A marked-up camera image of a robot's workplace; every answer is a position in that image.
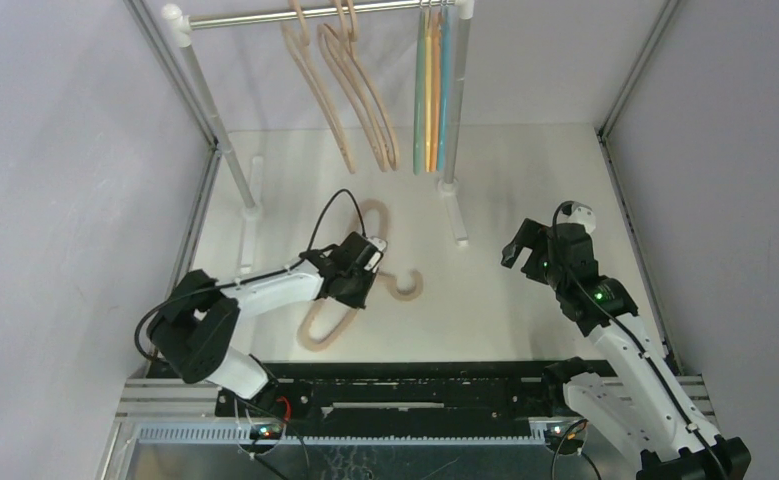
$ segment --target white bracket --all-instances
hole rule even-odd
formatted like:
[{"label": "white bracket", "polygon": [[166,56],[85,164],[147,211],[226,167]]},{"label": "white bracket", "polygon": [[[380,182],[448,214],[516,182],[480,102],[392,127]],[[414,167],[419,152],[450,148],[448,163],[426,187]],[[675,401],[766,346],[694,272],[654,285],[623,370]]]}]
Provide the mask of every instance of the white bracket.
[{"label": "white bracket", "polygon": [[642,466],[642,450],[657,451],[656,439],[634,421],[639,413],[610,393],[597,373],[573,377],[563,385],[563,395],[569,408],[589,420],[637,470]]},{"label": "white bracket", "polygon": [[262,168],[263,157],[251,159],[251,176],[248,187],[256,201],[256,207],[242,210],[242,239],[239,243],[239,263],[236,275],[246,275],[256,266],[256,247],[259,240],[259,223],[262,219]]},{"label": "white bracket", "polygon": [[448,220],[451,222],[454,241],[457,242],[458,247],[465,247],[468,245],[468,232],[463,221],[463,214],[460,211],[460,204],[457,201],[459,187],[456,178],[452,183],[445,183],[441,178],[436,182],[436,190],[445,201],[445,209],[448,210]]}]

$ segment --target cable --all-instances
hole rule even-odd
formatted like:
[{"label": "cable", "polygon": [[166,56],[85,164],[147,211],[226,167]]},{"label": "cable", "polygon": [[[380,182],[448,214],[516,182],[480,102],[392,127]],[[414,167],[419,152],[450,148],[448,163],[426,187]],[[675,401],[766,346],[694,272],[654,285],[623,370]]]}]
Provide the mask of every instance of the cable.
[{"label": "cable", "polygon": [[214,287],[201,288],[199,290],[195,290],[193,292],[189,292],[189,293],[186,293],[184,295],[180,295],[179,297],[167,298],[165,301],[163,301],[159,305],[153,307],[152,309],[150,309],[148,311],[148,313],[146,313],[146,314],[144,314],[144,316],[142,316],[142,319],[139,320],[139,323],[136,325],[136,332],[133,335],[133,341],[134,341],[134,343],[136,345],[136,350],[139,351],[139,354],[141,356],[145,357],[146,359],[148,359],[148,360],[150,360],[152,362],[159,360],[159,357],[157,357],[155,355],[151,355],[148,352],[146,352],[142,348],[142,344],[139,341],[139,335],[142,333],[142,327],[144,327],[144,325],[148,321],[148,319],[153,317],[154,314],[159,312],[161,309],[165,308],[168,305],[171,305],[174,302],[179,302],[180,300],[185,300],[185,299],[187,299],[189,297],[192,297],[192,296],[195,296],[195,295],[199,295],[201,293],[214,292],[216,290],[221,290],[222,288],[235,287],[235,286],[236,286],[236,284],[231,282],[231,283],[226,284],[226,285],[216,285]]},{"label": "cable", "polygon": [[276,468],[274,468],[273,465],[271,465],[270,463],[268,463],[265,460],[263,460],[263,458],[260,457],[259,455],[251,455],[251,460],[255,460],[257,463],[259,463],[263,467],[267,468],[269,472],[277,475],[278,478],[280,478],[282,480],[289,480],[289,478],[286,475],[283,475],[282,473],[280,473],[280,470],[277,470]]},{"label": "cable", "polygon": [[292,430],[292,433],[295,434],[295,437],[298,439],[298,442],[300,442],[301,447],[303,447],[304,449],[304,457],[307,460],[307,471],[309,471],[310,463],[309,463],[309,452],[307,451],[307,444],[304,443],[304,438],[301,437],[301,435],[292,427],[292,425],[287,420],[278,417],[277,415],[269,412],[268,410],[256,406],[255,404],[245,400],[244,398],[241,398],[235,394],[233,396],[236,398],[237,401],[242,402],[242,404],[245,405],[245,408],[250,408],[261,413],[262,415],[267,415],[277,420],[278,422],[282,423],[283,425],[285,425],[288,430]]},{"label": "cable", "polygon": [[589,423],[589,421],[585,418],[581,418],[580,420],[576,421],[575,423],[571,424],[569,428],[566,429],[566,431],[563,433],[563,436],[560,437],[560,444],[557,445],[557,449],[554,450],[554,457],[551,458],[551,480],[555,479],[555,468],[557,467],[557,457],[560,456],[560,449],[563,448],[563,444],[566,443],[567,439],[569,438],[569,434],[572,433],[572,430],[578,428],[578,427],[584,427],[586,428],[586,424]]},{"label": "cable", "polygon": [[[595,306],[601,313],[604,314],[611,322],[613,322],[617,327],[619,327],[625,334],[630,338],[630,340],[633,342],[633,344],[636,346],[637,350],[639,350],[640,356],[648,362],[648,365],[651,367],[651,370],[654,372],[654,376],[657,377],[657,380],[660,382],[660,385],[662,385],[663,390],[666,391],[666,395],[669,397],[669,400],[672,401],[672,404],[675,406],[675,409],[678,411],[678,414],[681,416],[681,418],[684,420],[687,426],[692,424],[692,420],[689,418],[689,415],[686,413],[686,410],[684,410],[683,406],[681,406],[680,402],[678,402],[677,397],[675,397],[674,392],[672,392],[671,387],[669,386],[669,383],[666,381],[665,377],[663,377],[662,373],[660,373],[660,369],[657,368],[657,364],[654,363],[654,359],[651,356],[645,356],[646,350],[645,347],[642,346],[642,343],[640,343],[639,339],[636,338],[636,335],[627,328],[618,318],[610,315],[610,313],[604,309],[598,302],[595,301],[595,298],[589,294],[589,292],[586,291],[586,288],[584,288],[583,284],[580,283],[580,280],[578,280],[577,275],[575,275],[572,268],[565,264],[562,261],[562,258],[560,257],[560,253],[557,249],[557,241],[559,240],[559,236],[557,235],[557,218],[560,216],[560,212],[564,211],[566,207],[574,204],[573,201],[566,201],[561,203],[557,209],[554,211],[554,217],[551,219],[551,232],[554,237],[554,241],[552,242],[552,249],[554,254],[554,260],[557,264],[562,265],[565,270],[566,274],[571,277],[572,281],[574,281],[575,285],[578,287],[578,289],[583,293],[586,298],[589,299],[589,301],[592,303],[592,305]],[[722,462],[719,460],[719,457],[716,456],[716,453],[713,452],[713,449],[710,448],[710,444],[707,443],[707,440],[704,438],[703,435],[701,435],[701,432],[698,429],[695,429],[691,432],[693,435],[695,435],[695,438],[698,439],[699,443],[701,443],[702,447],[704,447],[704,450],[707,451],[707,453],[712,457],[713,462],[716,464],[716,466],[719,469],[719,473],[721,475],[721,478],[723,480],[727,480],[728,475],[725,472],[725,467],[722,466]]]},{"label": "cable", "polygon": [[601,478],[601,472],[598,471],[598,467],[595,466],[595,462],[593,462],[592,459],[589,458],[589,455],[581,452],[580,456],[586,459],[586,463],[588,463],[589,466],[592,467],[592,470],[595,471],[595,476],[598,478],[598,480],[604,480],[603,478]]},{"label": "cable", "polygon": [[[241,423],[239,423],[239,404],[238,404],[238,403],[236,403],[236,401],[235,401],[235,400],[233,401],[233,414],[236,416],[236,427],[237,427],[237,428],[239,429],[239,431],[241,432],[241,431],[242,431],[242,424],[241,424]],[[251,423],[251,431],[253,431],[253,426],[254,426],[254,424],[253,424],[253,422],[251,421],[251,417],[250,417],[250,414],[248,414],[248,411],[247,411],[247,409],[245,409],[245,414],[246,414],[246,415],[248,415],[248,422],[250,422],[250,423]],[[259,436],[257,436],[257,438],[255,438],[255,439],[254,439],[253,443],[251,443],[251,448],[253,448],[254,446],[256,446],[256,444],[257,444],[257,442],[258,442],[258,441],[259,441]],[[266,462],[265,460],[263,460],[263,458],[262,458],[262,457],[260,457],[259,455],[257,455],[257,454],[256,454],[256,452],[254,452],[254,451],[252,451],[252,450],[248,450],[248,449],[246,449],[245,447],[243,447],[243,446],[242,446],[242,444],[241,444],[241,443],[239,443],[239,440],[238,440],[238,439],[236,439],[236,446],[237,446],[237,447],[239,447],[239,450],[241,450],[241,451],[243,451],[243,452],[247,453],[247,454],[248,454],[248,456],[251,458],[251,460],[256,460],[256,461],[257,461],[257,462],[258,462],[260,465],[262,465],[263,467],[265,467],[266,469],[268,469],[268,470],[269,470],[271,473],[273,473],[273,474],[277,475],[277,477],[279,477],[279,478],[281,478],[281,479],[283,479],[283,480],[289,480],[289,479],[288,479],[288,478],[287,478],[285,475],[283,475],[282,473],[280,473],[280,471],[279,471],[279,470],[277,470],[276,468],[274,468],[274,466],[273,466],[273,465],[271,465],[270,463]]]},{"label": "cable", "polygon": [[321,214],[318,216],[318,221],[315,222],[315,228],[313,228],[312,230],[312,235],[310,235],[310,242],[307,245],[307,251],[312,250],[312,246],[315,243],[315,236],[318,234],[318,227],[321,226],[321,222],[324,220],[324,215],[327,213],[327,210],[330,208],[330,205],[332,205],[333,202],[336,200],[336,198],[343,193],[348,194],[348,196],[351,198],[351,202],[354,203],[354,208],[357,210],[357,217],[360,219],[360,228],[362,228],[363,237],[367,236],[365,233],[365,220],[363,219],[362,211],[360,210],[360,204],[357,203],[357,199],[354,197],[354,194],[351,193],[350,190],[348,190],[347,188],[342,188],[336,191],[336,193],[334,193],[333,196],[330,197],[330,200],[328,200],[327,203],[324,205],[324,208],[321,209]]}]

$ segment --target metal rod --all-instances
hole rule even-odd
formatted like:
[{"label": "metal rod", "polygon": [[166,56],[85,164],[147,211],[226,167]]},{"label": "metal rod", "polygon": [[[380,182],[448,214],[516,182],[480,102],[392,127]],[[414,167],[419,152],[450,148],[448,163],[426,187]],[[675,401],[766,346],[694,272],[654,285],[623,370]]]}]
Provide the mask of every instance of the metal rod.
[{"label": "metal rod", "polygon": [[233,174],[233,180],[236,181],[236,187],[239,189],[239,195],[242,196],[245,207],[251,210],[256,207],[256,202],[251,195],[250,188],[248,188],[248,181],[242,172],[242,167],[239,165],[239,159],[236,157],[236,151],[233,150],[233,144],[230,143],[230,136],[227,134],[227,129],[224,128],[224,122],[221,121],[221,117],[218,115],[218,108],[212,99],[212,92],[209,90],[209,85],[206,83],[201,65],[198,63],[195,49],[192,48],[190,43],[187,46],[181,46],[180,52],[186,61],[189,75],[191,75],[195,83],[201,105],[206,110],[206,116],[212,126],[212,131],[218,139],[218,148],[221,150],[221,155],[227,161],[227,166],[230,167],[230,173]]},{"label": "metal rod", "polygon": [[212,127],[209,125],[209,121],[204,117],[203,109],[200,102],[195,96],[192,88],[189,86],[189,82],[183,75],[183,71],[177,63],[177,58],[172,53],[172,50],[168,48],[168,43],[163,38],[162,29],[160,24],[156,21],[151,13],[148,4],[144,0],[124,0],[127,8],[130,9],[130,13],[136,19],[139,28],[142,30],[145,39],[151,46],[154,55],[159,60],[162,68],[165,70],[171,83],[174,85],[174,89],[180,96],[180,99],[189,109],[195,123],[198,125],[198,129],[203,134],[207,143],[213,145],[215,143],[215,135],[212,133]]},{"label": "metal rod", "polygon": [[[434,5],[453,5],[455,0],[432,0]],[[401,10],[407,8],[419,8],[427,6],[428,0],[394,0],[388,2],[372,2],[354,5],[356,13],[383,12],[386,10]],[[342,7],[345,13],[348,7]],[[336,15],[336,7],[308,8],[304,10],[304,17],[331,17]],[[280,10],[276,12],[265,13],[224,13],[220,15],[191,15],[189,16],[189,27],[192,30],[203,30],[205,28],[233,27],[236,25],[251,25],[254,23],[284,22],[286,20],[295,20],[298,17],[292,10]]]},{"label": "metal rod", "polygon": [[675,12],[681,3],[683,3],[681,0],[666,0],[666,3],[663,5],[660,15],[657,16],[654,26],[651,27],[651,33],[648,35],[648,39],[645,40],[645,44],[636,57],[636,61],[633,63],[627,79],[625,79],[624,85],[622,85],[622,88],[619,90],[616,101],[610,108],[610,112],[604,119],[601,128],[598,129],[598,136],[602,140],[609,138],[610,132],[612,132],[616,122],[619,121],[619,117],[621,116],[627,101],[630,99],[630,95],[633,93],[637,81],[642,76],[642,72],[645,71],[648,60],[654,55],[657,45],[663,38],[663,34],[665,34],[667,27],[671,23],[672,18],[674,18]]},{"label": "metal rod", "polygon": [[454,82],[451,85],[451,99],[448,105],[448,138],[445,152],[445,173],[442,182],[454,183],[454,171],[457,165],[457,145],[460,141],[460,120],[463,110],[463,87],[466,83],[466,57],[468,56],[468,38],[471,18],[457,21],[457,43],[454,47]]}]

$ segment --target wooden clothes hanger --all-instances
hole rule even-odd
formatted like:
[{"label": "wooden clothes hanger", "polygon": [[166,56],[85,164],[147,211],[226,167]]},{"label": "wooden clothes hanger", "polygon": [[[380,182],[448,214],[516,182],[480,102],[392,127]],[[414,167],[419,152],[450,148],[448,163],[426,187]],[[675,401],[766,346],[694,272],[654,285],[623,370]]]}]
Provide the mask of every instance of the wooden clothes hanger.
[{"label": "wooden clothes hanger", "polygon": [[[360,204],[360,210],[362,211],[363,216],[365,216],[371,210],[376,210],[380,215],[380,228],[378,229],[377,236],[379,238],[388,238],[389,209],[386,207],[386,204],[378,200],[369,199]],[[348,226],[348,232],[358,231],[359,225],[359,216],[354,215],[354,218],[351,220],[351,224]],[[412,275],[413,280],[415,281],[415,285],[409,290],[399,290],[398,278],[391,273],[378,272],[375,281],[385,285],[386,289],[389,291],[389,295],[391,295],[395,300],[411,302],[421,296],[422,292],[424,291],[424,277],[418,270],[411,271],[410,275]],[[321,339],[316,340],[310,334],[310,329],[312,328],[312,324],[315,322],[316,316],[318,316],[319,312],[321,312],[321,309],[324,307],[324,303],[324,299],[313,302],[312,306],[304,317],[304,320],[301,322],[300,327],[298,327],[298,343],[311,352],[320,352],[329,347],[333,342],[336,341],[337,338],[339,338],[340,335],[342,335],[342,332],[344,332],[345,329],[351,325],[351,323],[356,318],[357,313],[359,312],[359,310],[355,308],[349,308],[342,317],[342,320],[337,323],[335,327],[333,327],[333,330],[331,330],[330,333]]]},{"label": "wooden clothes hanger", "polygon": [[309,53],[310,35],[304,12],[301,9],[298,0],[289,0],[289,6],[298,16],[301,32],[298,36],[288,25],[285,23],[280,24],[283,40],[286,43],[286,49],[295,61],[295,65],[298,66],[298,70],[300,70],[304,80],[306,80],[316,102],[318,102],[318,106],[321,108],[321,112],[327,120],[327,125],[333,133],[333,138],[336,140],[336,145],[339,147],[339,153],[342,154],[342,160],[345,161],[348,171],[350,173],[356,173],[356,163],[353,158],[351,158],[350,145],[348,144],[348,138],[345,135],[345,131],[342,128],[342,122],[339,120],[339,111],[336,109],[336,105],[333,103],[333,100],[327,91],[327,85],[325,85],[321,75],[318,74],[318,70]]},{"label": "wooden clothes hanger", "polygon": [[380,92],[374,87],[368,72],[361,65],[355,44],[359,38],[359,22],[353,0],[346,0],[350,27],[340,0],[332,0],[339,14],[341,31],[325,23],[318,27],[319,48],[342,91],[354,108],[363,127],[372,153],[381,171],[398,169],[398,140]]}]

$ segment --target wooden hanger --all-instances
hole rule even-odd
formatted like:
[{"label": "wooden hanger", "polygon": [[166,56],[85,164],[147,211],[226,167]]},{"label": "wooden hanger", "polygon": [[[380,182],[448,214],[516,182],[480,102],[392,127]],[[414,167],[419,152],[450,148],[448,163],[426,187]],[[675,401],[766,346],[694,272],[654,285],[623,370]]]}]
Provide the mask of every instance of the wooden hanger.
[{"label": "wooden hanger", "polygon": [[[378,228],[377,236],[383,239],[388,238],[389,209],[386,207],[386,204],[378,200],[369,199],[360,204],[360,210],[362,211],[363,216],[365,216],[371,210],[376,210],[380,215],[380,227]],[[348,232],[358,231],[359,226],[359,216],[354,215],[354,218],[351,220],[351,224],[348,226]],[[422,292],[424,291],[424,277],[418,270],[411,271],[410,275],[412,275],[415,284],[409,290],[398,289],[398,278],[391,273],[378,272],[375,281],[385,285],[389,295],[391,295],[392,298],[402,302],[411,302],[421,296]],[[336,341],[337,338],[339,338],[342,332],[344,332],[345,329],[351,325],[351,323],[356,318],[357,313],[359,312],[359,310],[355,308],[349,308],[342,317],[342,320],[339,321],[335,327],[333,327],[330,333],[321,339],[316,340],[310,334],[310,329],[312,328],[312,324],[315,322],[316,316],[318,316],[319,312],[321,312],[321,309],[324,307],[324,303],[324,299],[313,302],[312,306],[304,317],[304,320],[298,327],[298,343],[311,352],[320,352],[329,347],[333,342]]]},{"label": "wooden hanger", "polygon": [[345,165],[348,167],[350,173],[356,173],[356,163],[351,157],[351,149],[348,144],[347,136],[342,128],[342,122],[339,120],[339,111],[336,109],[335,104],[327,91],[327,85],[321,75],[318,74],[318,70],[312,61],[312,56],[309,53],[310,35],[307,28],[306,18],[304,12],[301,9],[301,5],[298,0],[289,0],[289,6],[298,16],[298,23],[301,25],[301,32],[299,36],[296,36],[295,32],[289,28],[285,23],[280,24],[280,29],[283,33],[283,40],[286,44],[286,49],[289,51],[289,55],[295,61],[295,65],[298,66],[301,75],[306,80],[310,91],[318,102],[321,112],[324,114],[324,118],[327,120],[327,125],[330,127],[333,133],[333,138],[336,140],[336,145],[339,147],[339,153],[342,155],[342,160],[345,161]]}]

